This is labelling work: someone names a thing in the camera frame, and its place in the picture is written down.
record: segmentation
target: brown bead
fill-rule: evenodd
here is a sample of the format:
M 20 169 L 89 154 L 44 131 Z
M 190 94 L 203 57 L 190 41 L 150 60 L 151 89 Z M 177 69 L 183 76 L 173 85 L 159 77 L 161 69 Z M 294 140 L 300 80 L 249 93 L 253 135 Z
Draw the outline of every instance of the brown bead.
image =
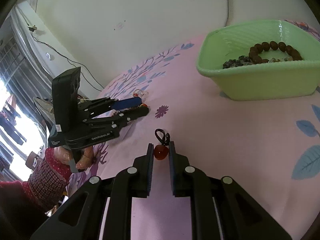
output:
M 257 56 L 258 52 L 255 52 L 254 50 L 249 52 L 249 58 L 252 59 L 254 56 Z
M 291 57 L 293 60 L 302 60 L 300 53 L 296 49 L 291 51 Z
M 279 42 L 279 45 L 278 45 L 278 47 L 279 47 L 279 50 L 281 50 L 282 52 L 285 52 L 285 46 L 286 46 L 286 44 L 284 43 L 284 42 Z
M 296 49 L 293 49 L 291 50 L 291 56 L 300 56 L 300 53 Z
M 291 56 L 292 50 L 293 50 L 293 47 L 291 45 L 285 46 L 285 51 L 287 52 L 288 55 Z
M 257 48 L 259 53 L 263 52 L 263 47 L 261 46 L 261 44 L 257 43 L 254 46 Z
M 258 49 L 257 49 L 256 47 L 251 47 L 251 48 L 250 48 L 250 51 L 255 51 L 255 52 L 257 53 L 257 55 L 258 55 L 258 53 L 259 53 L 259 52 L 258 52 Z
M 268 51 L 270 49 L 270 44 L 266 41 L 264 41 L 263 43 L 261 43 L 264 51 Z
M 165 145 L 158 144 L 153 150 L 153 155 L 159 161 L 162 161 L 167 157 L 169 149 Z
M 302 57 L 300 55 L 298 56 L 292 56 L 293 60 L 302 60 Z
M 270 41 L 270 48 L 273 50 L 277 50 L 278 49 L 278 43 L 276 43 L 275 41 Z
M 260 64 L 262 63 L 262 58 L 260 56 L 254 56 L 252 58 L 252 61 L 255 63 L 255 64 Z

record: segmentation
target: keychain charm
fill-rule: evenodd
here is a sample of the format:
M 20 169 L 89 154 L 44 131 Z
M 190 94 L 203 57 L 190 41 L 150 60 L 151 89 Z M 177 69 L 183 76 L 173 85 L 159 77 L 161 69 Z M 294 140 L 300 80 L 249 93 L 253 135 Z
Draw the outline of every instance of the keychain charm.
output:
M 163 134 L 162 139 L 159 137 L 158 132 Z M 165 133 L 164 130 L 162 130 L 162 129 L 157 129 L 155 131 L 155 135 L 161 144 L 158 144 L 155 147 L 154 156 L 157 160 L 162 161 L 164 158 L 167 157 L 167 155 L 169 153 L 169 149 L 167 148 L 167 146 L 170 143 L 170 134 Z

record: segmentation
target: blue handle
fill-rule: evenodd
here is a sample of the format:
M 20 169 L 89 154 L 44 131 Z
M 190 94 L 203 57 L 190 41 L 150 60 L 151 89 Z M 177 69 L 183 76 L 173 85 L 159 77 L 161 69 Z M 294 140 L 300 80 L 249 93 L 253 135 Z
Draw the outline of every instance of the blue handle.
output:
M 125 108 L 131 108 L 142 104 L 140 97 L 129 98 L 125 100 L 115 101 L 112 108 L 115 110 L 121 110 Z

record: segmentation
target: red checkered cloth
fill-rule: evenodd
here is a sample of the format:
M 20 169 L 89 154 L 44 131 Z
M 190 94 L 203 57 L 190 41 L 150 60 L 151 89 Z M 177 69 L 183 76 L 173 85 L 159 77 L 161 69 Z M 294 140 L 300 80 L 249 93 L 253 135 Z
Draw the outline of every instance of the red checkered cloth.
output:
M 70 167 L 59 162 L 53 149 L 45 151 L 45 158 L 28 181 L 22 182 L 27 197 L 45 211 L 52 209 L 61 198 L 69 184 Z

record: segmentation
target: power cable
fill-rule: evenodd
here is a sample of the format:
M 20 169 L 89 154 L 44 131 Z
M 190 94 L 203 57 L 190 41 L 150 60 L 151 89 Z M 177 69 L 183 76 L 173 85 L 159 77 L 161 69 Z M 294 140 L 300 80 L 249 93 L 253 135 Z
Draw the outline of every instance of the power cable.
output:
M 83 65 L 82 63 L 79 63 L 79 62 L 76 62 L 76 61 L 73 61 L 73 60 L 69 59 L 69 58 L 66 57 L 65 55 L 63 55 L 63 54 L 61 54 L 60 52 L 58 52 L 54 47 L 50 46 L 49 44 L 47 44 L 47 43 L 45 43 L 45 42 L 43 42 L 43 41 L 39 41 L 35 36 L 33 36 L 33 32 L 32 32 L 32 31 L 30 31 L 30 33 L 31 33 L 31 36 L 32 36 L 32 38 L 33 38 L 33 40 L 34 40 L 35 42 L 39 42 L 39 43 L 41 43 L 41 44 L 44 44 L 44 45 L 48 46 L 50 49 L 54 50 L 54 51 L 55 51 L 57 54 L 59 54 L 61 57 L 66 58 L 67 61 L 68 61 L 68 63 L 69 63 L 70 65 L 73 65 L 74 67 L 77 67 L 77 66 L 74 65 L 74 64 L 72 64 L 71 62 L 84 66 L 84 67 L 87 69 L 87 71 L 89 72 L 89 74 L 92 76 L 91 72 L 89 71 L 89 69 L 88 69 L 85 65 Z M 85 79 L 95 90 L 98 90 L 98 91 L 100 91 L 100 92 L 102 91 L 102 90 L 99 90 L 99 89 L 95 88 L 95 87 L 86 79 L 86 77 L 84 76 L 84 74 L 83 74 L 82 72 L 81 72 L 81 74 L 82 74 L 82 76 L 84 77 L 84 79 Z M 92 78 L 93 78 L 102 88 L 104 88 L 104 87 L 94 78 L 94 76 L 92 76 Z
M 228 25 L 228 21 L 229 21 L 229 0 L 227 0 L 227 18 L 226 21 L 224 22 L 224 27 L 226 27 Z

